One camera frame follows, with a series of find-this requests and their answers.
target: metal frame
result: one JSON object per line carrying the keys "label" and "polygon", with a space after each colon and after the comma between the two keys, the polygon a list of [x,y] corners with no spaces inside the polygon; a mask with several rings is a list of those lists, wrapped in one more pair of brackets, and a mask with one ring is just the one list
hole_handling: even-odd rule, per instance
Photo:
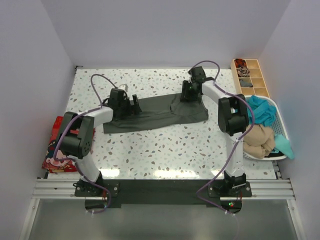
{"label": "metal frame", "polygon": [[26,217],[24,220],[24,224],[23,224],[23,227],[21,230],[19,240],[28,240],[29,239],[32,227],[34,225],[34,220],[36,218],[39,202],[40,202],[39,198],[31,199],[29,209],[28,209],[28,212],[26,213]]}
{"label": "metal frame", "polygon": [[295,200],[287,200],[288,208],[290,211],[291,219],[295,229],[295,233],[298,237],[298,240],[307,240],[307,235],[302,225],[302,221],[297,209],[297,203]]}
{"label": "metal frame", "polygon": [[[31,203],[21,231],[19,240],[28,240],[40,199],[87,199],[94,200],[100,197],[76,197],[75,187],[79,179],[38,179],[32,194]],[[245,200],[287,200],[298,240],[307,240],[300,215],[297,210],[294,191],[290,180],[248,180],[251,185],[252,197],[243,197]],[[221,200],[234,200],[232,197],[221,197]]]}
{"label": "metal frame", "polygon": [[[32,198],[34,199],[84,199],[75,196],[78,179],[38,179]],[[251,185],[252,197],[248,200],[294,200],[295,195],[290,180],[248,180]],[[221,197],[221,200],[234,200],[232,197]]]}

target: small item in tray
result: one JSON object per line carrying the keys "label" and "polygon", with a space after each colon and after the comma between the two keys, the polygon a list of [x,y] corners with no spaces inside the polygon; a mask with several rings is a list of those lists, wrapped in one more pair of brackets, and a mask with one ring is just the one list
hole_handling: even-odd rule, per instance
{"label": "small item in tray", "polygon": [[247,67],[246,61],[241,58],[236,58],[234,60],[234,64],[235,64],[236,68],[246,68]]}
{"label": "small item in tray", "polygon": [[246,82],[243,79],[239,79],[239,82],[240,82],[240,86],[242,88],[253,88],[254,87],[251,82]]}
{"label": "small item in tray", "polygon": [[249,78],[250,77],[250,70],[245,66],[245,67],[240,67],[237,70],[238,76],[241,78]]}

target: dark gray cloth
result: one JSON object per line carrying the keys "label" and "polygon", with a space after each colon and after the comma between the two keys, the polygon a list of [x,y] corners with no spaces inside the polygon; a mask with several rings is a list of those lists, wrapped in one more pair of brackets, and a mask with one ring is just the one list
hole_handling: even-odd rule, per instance
{"label": "dark gray cloth", "polygon": [[140,114],[104,123],[103,132],[128,133],[208,120],[208,110],[201,97],[194,102],[180,102],[180,96],[181,93],[176,93],[139,99]]}

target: teal cloth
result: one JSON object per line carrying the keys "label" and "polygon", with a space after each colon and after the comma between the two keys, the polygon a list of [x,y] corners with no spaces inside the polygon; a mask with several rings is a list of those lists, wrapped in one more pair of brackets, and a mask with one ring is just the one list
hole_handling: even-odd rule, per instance
{"label": "teal cloth", "polygon": [[[246,100],[253,110],[255,124],[262,124],[265,127],[270,127],[276,120],[277,109],[275,106],[269,105],[268,101],[252,95]],[[252,124],[252,115],[247,109],[249,123]]]}
{"label": "teal cloth", "polygon": [[275,141],[275,148],[274,148],[275,150],[279,150],[290,159],[295,158],[295,154],[291,149],[290,141],[288,139],[286,139],[281,134],[276,134],[274,137],[274,141]]}

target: black mounting plate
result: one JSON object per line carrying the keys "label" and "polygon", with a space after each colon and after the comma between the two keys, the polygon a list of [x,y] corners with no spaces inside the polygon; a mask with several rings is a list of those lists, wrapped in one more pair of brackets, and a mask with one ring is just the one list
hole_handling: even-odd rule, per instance
{"label": "black mounting plate", "polygon": [[[206,179],[104,179],[103,185],[111,192],[110,208],[121,208],[122,204],[206,205],[212,207],[211,204],[196,196],[197,190],[209,181]],[[223,182],[223,179],[214,181],[215,184],[223,184]],[[248,182],[247,186],[250,190],[247,191],[244,188],[245,190],[242,190],[243,197],[252,196]],[[76,197],[91,197],[89,193],[78,190],[75,190],[74,195]],[[218,205],[221,205],[220,197],[237,197],[237,194],[222,196],[215,191],[210,191],[210,188],[202,191],[199,195]]]}
{"label": "black mounting plate", "polygon": [[251,186],[250,183],[247,181],[245,183],[245,186],[240,188],[240,189],[231,189],[228,193],[221,192],[221,191],[216,191],[215,189],[219,189],[220,186],[223,184],[223,180],[215,180],[212,184],[208,186],[208,194],[211,197],[238,197],[240,193],[242,193],[242,197],[245,198],[250,198],[252,197],[252,192],[251,192]]}

